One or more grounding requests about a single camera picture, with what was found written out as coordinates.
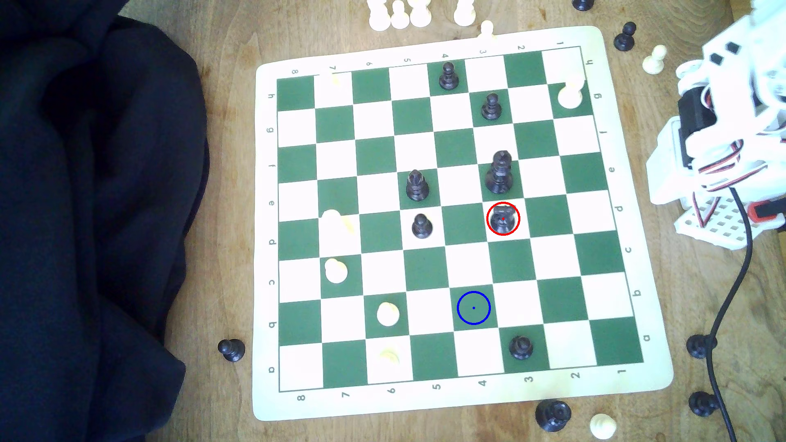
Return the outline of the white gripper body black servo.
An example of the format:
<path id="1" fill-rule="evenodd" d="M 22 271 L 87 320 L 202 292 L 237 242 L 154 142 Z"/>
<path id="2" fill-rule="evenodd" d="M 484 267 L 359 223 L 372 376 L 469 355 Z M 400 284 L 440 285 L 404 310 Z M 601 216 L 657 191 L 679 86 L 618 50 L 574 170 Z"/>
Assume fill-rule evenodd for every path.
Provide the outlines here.
<path id="1" fill-rule="evenodd" d="M 685 62 L 676 70 L 678 77 L 678 115 L 671 117 L 657 136 L 657 146 L 648 158 L 648 189 L 654 205 L 677 199 L 688 205 L 691 193 L 707 195 L 698 180 L 696 158 L 688 152 L 687 139 L 716 123 L 716 115 L 706 106 L 703 91 L 709 85 L 703 60 Z"/>

